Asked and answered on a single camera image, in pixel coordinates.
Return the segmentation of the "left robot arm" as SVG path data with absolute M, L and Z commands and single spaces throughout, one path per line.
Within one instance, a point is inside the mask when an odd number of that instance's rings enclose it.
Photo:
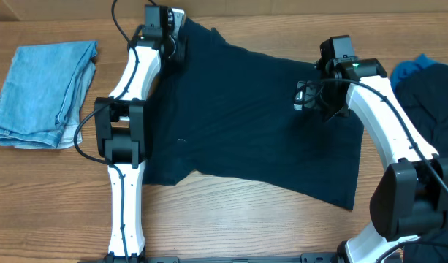
M 182 62 L 186 40 L 179 31 L 186 13 L 145 6 L 145 22 L 128 42 L 128 62 L 107 98 L 94 103 L 99 155 L 108 165 L 112 191 L 112 231 L 103 262 L 144 262 L 142 181 L 152 143 L 146 99 L 166 62 Z

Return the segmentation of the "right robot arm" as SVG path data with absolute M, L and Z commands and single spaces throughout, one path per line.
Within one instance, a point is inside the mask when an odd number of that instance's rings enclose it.
M 306 253 L 306 262 L 398 262 L 406 245 L 424 245 L 425 235 L 448 227 L 448 158 L 416 130 L 375 58 L 360 60 L 350 36 L 320 46 L 318 82 L 300 81 L 296 110 L 312 109 L 323 121 L 355 113 L 380 155 L 384 175 L 370 200 L 371 222 L 343 241 L 335 253 Z

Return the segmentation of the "dark navy t-shirt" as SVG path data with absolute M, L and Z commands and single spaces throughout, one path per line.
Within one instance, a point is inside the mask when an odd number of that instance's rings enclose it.
M 322 119 L 296 110 L 309 63 L 229 44 L 187 20 L 182 67 L 166 65 L 148 99 L 153 150 L 146 184 L 174 186 L 198 171 L 273 184 L 351 210 L 363 124 L 356 115 Z

